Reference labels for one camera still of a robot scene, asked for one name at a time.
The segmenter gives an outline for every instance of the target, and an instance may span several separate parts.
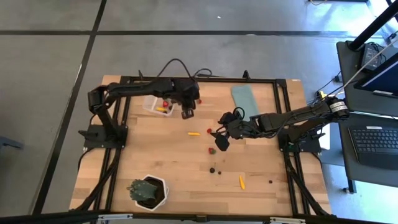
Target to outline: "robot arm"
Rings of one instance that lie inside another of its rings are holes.
[[[182,106],[182,118],[187,119],[193,117],[195,100],[199,99],[199,86],[190,78],[161,78],[138,85],[111,83],[88,93],[89,109],[93,114],[97,114],[101,107],[108,109],[118,98],[145,95],[171,99]]]
[[[108,113],[108,109],[119,98],[125,96],[153,95],[171,99],[182,107],[182,118],[193,117],[195,100],[199,99],[199,86],[193,78],[156,78],[150,83],[121,85],[111,83],[95,88],[88,93],[88,107],[98,115],[102,125],[90,124],[87,131],[79,131],[86,139],[85,147],[124,147],[127,126],[120,126]]]
[[[326,98],[314,105],[306,106],[287,113],[266,113],[250,117],[250,121],[243,121],[239,109],[233,113],[225,113],[218,121],[223,126],[213,133],[216,144],[220,150],[227,150],[228,138],[273,138],[284,129],[295,123],[307,121],[300,126],[295,126],[289,133],[289,141],[295,142],[306,132],[314,128],[322,128],[330,122],[347,119],[349,111],[342,100],[335,97]]]

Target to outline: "wooden table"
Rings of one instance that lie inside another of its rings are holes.
[[[120,78],[106,75],[102,84],[119,82]],[[220,127],[217,121],[221,115],[235,108],[231,87],[236,85],[243,84],[200,82],[203,103],[197,105],[195,117],[187,120],[181,118],[179,106],[175,107],[171,117],[166,118],[142,109],[144,96],[131,99],[127,119],[129,133],[119,163],[113,212],[148,212],[135,206],[126,187],[132,180],[152,174],[165,179],[170,187],[166,204],[156,213],[292,214],[285,165],[277,138],[231,139],[226,152],[208,153],[209,147],[216,146],[215,139],[206,130]],[[276,112],[272,85],[254,83],[251,86],[259,111]],[[292,110],[306,105],[300,80],[287,80],[287,89]],[[285,111],[281,89],[279,95],[282,111]],[[201,136],[189,136],[188,132],[199,132]],[[103,156],[104,149],[94,149],[83,158],[70,208],[79,206],[97,184]],[[319,161],[309,153],[301,153],[300,156],[306,186],[323,209],[330,212]],[[214,165],[216,172],[211,174],[209,169]],[[239,175],[244,179],[245,190],[239,185]],[[107,188],[104,188],[101,208],[105,204]],[[303,212],[297,186],[295,193],[298,209]]]

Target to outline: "green towel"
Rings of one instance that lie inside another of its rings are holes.
[[[244,109],[244,121],[250,121],[251,116],[260,114],[251,85],[234,86],[231,88],[231,92],[235,106],[240,106]]]

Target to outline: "concrete floor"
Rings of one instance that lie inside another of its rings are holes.
[[[0,2],[1,29],[91,30],[100,0]],[[108,1],[100,30],[311,30],[357,34],[375,12],[365,3],[327,2],[313,6],[296,0]],[[299,78],[305,96],[339,72],[336,42],[344,37],[158,35],[97,36],[80,94],[62,147],[44,212],[68,209],[76,166],[90,117],[86,92],[103,75],[154,75],[171,58],[191,71],[202,67],[215,75],[240,77],[249,70],[258,78]],[[382,39],[372,39],[383,43]],[[25,144],[21,151],[0,151],[0,216],[29,213],[45,161],[80,67],[88,36],[0,35],[0,136]],[[172,65],[164,75],[183,74]],[[328,86],[330,91],[338,85]],[[344,218],[396,222],[398,190],[358,183],[347,195],[343,167],[324,166],[332,212]],[[134,220],[129,223],[179,223]]]

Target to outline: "white cable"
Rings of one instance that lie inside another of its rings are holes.
[[[393,42],[391,42],[391,44],[387,45],[387,47],[384,47],[379,53],[377,53],[375,56],[373,56],[373,58],[371,58],[368,62],[366,62],[366,64],[364,66],[362,66],[362,68],[360,68],[351,78],[350,80],[348,80],[348,82],[346,82],[338,91],[337,94],[340,94],[341,90],[344,90],[344,88],[346,88],[346,86],[366,67],[369,65],[369,63],[371,63],[371,61],[373,61],[374,59],[376,59],[380,54],[383,53],[383,51],[385,51],[387,48],[389,48],[392,44],[394,44],[395,42],[397,42],[398,38],[396,40],[394,40]]]

